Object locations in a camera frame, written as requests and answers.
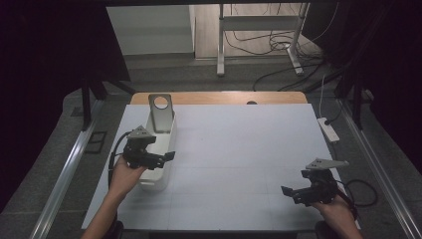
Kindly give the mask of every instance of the white plastic container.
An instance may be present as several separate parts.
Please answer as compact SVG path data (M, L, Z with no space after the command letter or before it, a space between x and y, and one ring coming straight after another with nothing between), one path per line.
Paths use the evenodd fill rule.
M167 106L159 108L154 100L165 98ZM145 129L156 136L155 143L150 144L146 150L149 153L164 155L166 152L175 150L175 140L177 134L176 114L173 111L170 95L150 95L149 105L151 112ZM164 163L163 168L146 170L139 179L140 187L145 191L160 191L167 187L171 171L171 161Z

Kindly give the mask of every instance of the metal bracket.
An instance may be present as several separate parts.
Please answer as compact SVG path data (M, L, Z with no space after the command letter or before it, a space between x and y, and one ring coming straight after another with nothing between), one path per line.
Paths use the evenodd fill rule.
M306 169L324 170L333 167L349 166L348 161L334 161L329 159L316 158L313 162L306 166Z
M171 132L174 119L171 95L151 94L148 99L154 131L160 133Z

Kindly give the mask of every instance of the white wall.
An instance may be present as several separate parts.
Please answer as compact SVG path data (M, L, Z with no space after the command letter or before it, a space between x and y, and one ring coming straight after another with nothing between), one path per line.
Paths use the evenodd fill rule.
M189 6L107 7L124 55L193 53Z

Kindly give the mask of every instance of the metal frame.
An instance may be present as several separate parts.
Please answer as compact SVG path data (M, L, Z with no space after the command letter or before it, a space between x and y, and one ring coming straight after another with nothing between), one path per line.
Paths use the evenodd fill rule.
M343 107L345 108L345 111L342 111L342 115L346 119L348 126L350 127L354 137L362 149L365 158L376 177L376 180L384 192L387 201L390 203L390 206L393 209L404 232L406 233L407 238L422 238L421 231L418 228L418 225L415 223L409 208L407 207L405 201L397 191L396 187L382 166L378 155L373 150L369 140L366 138L365 133L353 122L353 118L350 116L350 108L347 104L344 104L341 101L337 102L340 104L340 106L344 105Z
M84 153L85 147L90 140L91 134L93 133L94 127L97 124L98 117L103 107L103 101L96 101L93 106L92 120L86 130L80 132L78 139L72 148L72 151L68 157L68 160L57 179L56 185L35 224L34 230L31 233L30 238L46 238L53 224L53 221L59 211L60 205L62 204L63 198L71 184L72 178Z
M296 44L304 25L309 3L304 3L299 16L227 16L224 17L224 4L220 4L219 36L217 53L217 76L224 76L224 31L288 31L295 30L292 43L287 48L287 53L297 76L304 74L298 60Z

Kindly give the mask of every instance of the electrical outlet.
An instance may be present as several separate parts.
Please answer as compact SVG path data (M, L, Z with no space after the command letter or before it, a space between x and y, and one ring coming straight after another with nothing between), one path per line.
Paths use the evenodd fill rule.
M317 119L317 122L319 122L319 126L323 131L323 134L326 136L326 138L328 138L330 142L339 141L340 138L338 137L337 133L335 133L334 129L332 128L330 124L325 125L325 121L326 121L326 118Z

